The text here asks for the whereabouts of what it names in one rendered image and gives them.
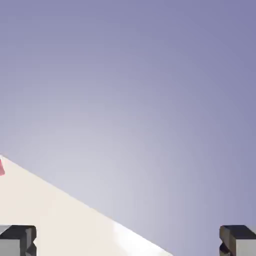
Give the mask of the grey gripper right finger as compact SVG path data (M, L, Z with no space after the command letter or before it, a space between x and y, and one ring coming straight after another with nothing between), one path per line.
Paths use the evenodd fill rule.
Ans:
M222 225L219 256L256 256L256 226Z

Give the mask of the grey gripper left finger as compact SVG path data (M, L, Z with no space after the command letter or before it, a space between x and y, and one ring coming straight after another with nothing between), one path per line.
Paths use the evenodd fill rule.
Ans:
M0 256L37 256L34 225L0 225Z

